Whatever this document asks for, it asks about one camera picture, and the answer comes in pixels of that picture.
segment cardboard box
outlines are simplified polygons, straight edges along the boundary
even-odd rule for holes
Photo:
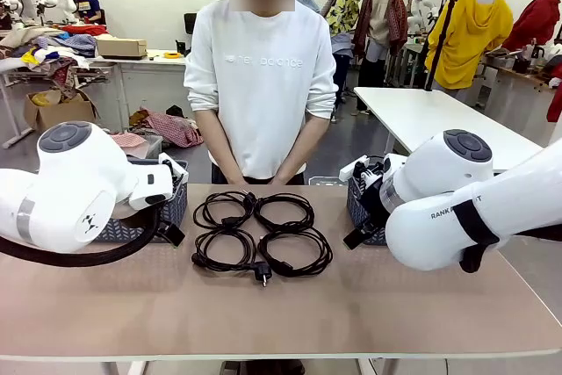
[[[97,53],[106,59],[141,59],[147,55],[147,41],[97,39]]]
[[[49,127],[71,120],[96,123],[96,106],[84,92],[80,92],[79,97],[70,103],[46,105],[44,107],[33,103],[32,97],[35,94],[37,93],[34,92],[25,96],[24,119],[27,125],[36,131],[43,133]]]

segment yellow patterned shirt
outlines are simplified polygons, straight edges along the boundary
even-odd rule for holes
[[[330,36],[350,32],[359,19],[360,0],[335,0],[326,20],[330,26]]]

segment gray basket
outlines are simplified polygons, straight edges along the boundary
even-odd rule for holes
[[[359,184],[357,183],[357,180],[352,177],[348,181],[348,212],[355,227],[361,227],[365,220],[369,218],[369,214],[357,200],[357,198],[360,197],[361,190],[359,189]],[[373,232],[372,238],[366,240],[364,244],[371,246],[386,246],[385,230],[381,228]]]
[[[158,164],[158,160],[137,160],[129,159],[132,164]],[[187,162],[176,161],[184,169],[187,169]],[[187,209],[187,184],[182,184],[177,191],[176,197],[164,206],[161,216],[164,220],[171,221],[176,226],[180,227],[184,219],[185,210]],[[96,238],[94,242],[109,242],[109,243],[129,243],[142,234],[142,228],[130,228],[121,223],[120,220],[110,219],[104,230]],[[160,237],[155,236],[152,240],[153,243],[165,243],[166,241]]]

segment person in white sweatshirt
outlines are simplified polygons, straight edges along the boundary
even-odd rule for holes
[[[328,130],[337,91],[328,24],[285,1],[219,0],[197,15],[184,86],[215,184],[304,184]]]

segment white sweatshirt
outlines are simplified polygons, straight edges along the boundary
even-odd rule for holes
[[[260,18],[219,0],[197,15],[184,86],[193,111],[218,111],[242,174],[269,179],[297,140],[305,111],[330,118],[334,72],[319,14],[295,1],[295,12]]]

